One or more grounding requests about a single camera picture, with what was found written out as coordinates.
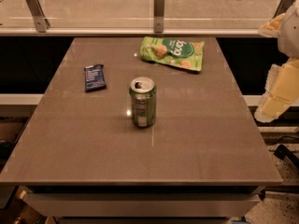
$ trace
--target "glass panel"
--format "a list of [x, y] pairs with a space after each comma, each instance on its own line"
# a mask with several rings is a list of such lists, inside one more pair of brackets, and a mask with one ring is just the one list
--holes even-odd
[[[280, 0], [165, 0], [164, 29], [256, 29]], [[39, 0], [50, 28], [153, 29], [153, 0]], [[0, 28], [35, 28], [25, 0], [1, 0]]]

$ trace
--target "candy bar wrapper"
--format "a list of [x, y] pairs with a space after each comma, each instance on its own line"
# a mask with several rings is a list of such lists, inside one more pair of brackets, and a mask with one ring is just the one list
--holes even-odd
[[100, 90], [106, 87], [103, 67], [103, 64], [95, 64], [84, 67], [86, 92]]
[[200, 72], [203, 61], [202, 42], [184, 42], [170, 38], [144, 37], [140, 48], [141, 59]]

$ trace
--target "green snack bag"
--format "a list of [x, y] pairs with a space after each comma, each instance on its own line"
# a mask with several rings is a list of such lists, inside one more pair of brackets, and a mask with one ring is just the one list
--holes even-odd
[[202, 69], [205, 42], [184, 42], [171, 38], [144, 37], [140, 48], [141, 59], [168, 64], [199, 72]]

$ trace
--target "gray table top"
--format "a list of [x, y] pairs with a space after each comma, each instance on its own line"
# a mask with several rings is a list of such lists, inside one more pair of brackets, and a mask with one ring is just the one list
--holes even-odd
[[[276, 185], [281, 181], [215, 38], [190, 74], [139, 57], [142, 38], [76, 38], [0, 175], [24, 185]], [[86, 93], [84, 66], [107, 88]], [[134, 77], [157, 85], [157, 120], [127, 115]]]

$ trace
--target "beige object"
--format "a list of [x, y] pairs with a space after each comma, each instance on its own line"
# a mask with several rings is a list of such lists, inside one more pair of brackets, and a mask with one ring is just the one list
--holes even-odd
[[266, 92], [255, 112], [260, 122], [271, 122], [299, 98], [299, 60], [273, 65], [268, 74]]
[[185, 69], [191, 69], [191, 62], [188, 60], [184, 60], [180, 63], [180, 67]]
[[264, 25], [262, 25], [258, 30], [259, 35], [266, 37], [278, 37], [278, 30], [281, 21], [284, 18], [284, 15], [285, 13], [281, 13], [274, 19], [272, 19], [270, 22], [267, 22]]
[[167, 53], [167, 47], [164, 45], [159, 45], [155, 48], [155, 54], [158, 58], [163, 58]]

